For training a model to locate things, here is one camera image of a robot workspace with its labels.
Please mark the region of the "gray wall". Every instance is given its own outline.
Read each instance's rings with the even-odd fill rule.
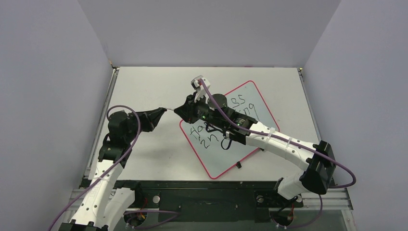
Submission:
[[[356,173],[361,231],[407,230],[407,9],[406,0],[342,0],[304,69],[321,135]]]
[[[78,0],[117,66],[304,66],[340,0]]]
[[[111,73],[76,0],[0,1],[1,230],[46,230],[68,202]]]

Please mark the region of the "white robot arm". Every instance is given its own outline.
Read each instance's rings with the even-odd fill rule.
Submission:
[[[119,111],[109,115],[109,133],[103,139],[91,182],[94,186],[90,187],[69,223],[63,223],[59,231],[112,231],[126,209],[143,200],[138,183],[116,189],[111,200],[109,196],[126,165],[131,142],[137,136],[138,129],[153,131],[165,111],[165,108],[157,108],[129,114]]]
[[[330,144],[319,144],[293,139],[268,128],[252,117],[228,107],[222,94],[210,95],[208,79],[198,76],[191,82],[194,94],[187,96],[185,103],[174,112],[187,123],[197,120],[206,122],[206,130],[218,130],[230,141],[259,147],[292,162],[299,172],[280,179],[275,191],[287,200],[300,193],[326,194],[332,179],[335,164]]]

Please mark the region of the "white table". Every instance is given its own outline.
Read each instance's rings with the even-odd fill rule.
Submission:
[[[253,80],[280,131],[304,141],[318,143],[311,112],[296,68],[257,67],[121,67],[109,106],[124,104],[135,111],[157,107],[176,108],[194,92],[190,81],[203,75],[211,82],[210,91],[226,93],[247,80]],[[142,133],[119,180],[211,180],[179,128],[180,117],[166,112],[153,132]],[[102,139],[108,133],[102,126],[91,168],[94,173]],[[217,180],[274,181],[293,175],[298,168],[268,152],[242,161]]]

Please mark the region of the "screw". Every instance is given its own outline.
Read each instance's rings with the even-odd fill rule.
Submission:
[[[157,204],[160,201],[160,196],[154,196],[153,197],[153,203]]]
[[[262,203],[264,201],[264,197],[259,195],[256,197],[256,201],[258,201],[258,203]]]

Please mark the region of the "red-bordered whiteboard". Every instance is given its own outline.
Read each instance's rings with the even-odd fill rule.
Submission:
[[[225,96],[227,97],[229,107],[261,121],[268,127],[273,127],[280,131],[279,125],[276,123],[271,110],[252,80],[239,85],[226,93]],[[181,120],[179,125],[191,148],[194,150],[211,179],[219,178],[228,170],[235,167],[237,162],[241,162],[258,151],[258,148],[237,142],[233,142],[228,150],[223,150],[221,144],[226,147],[229,140],[222,141],[224,138],[221,132],[206,132],[203,121],[188,124]]]

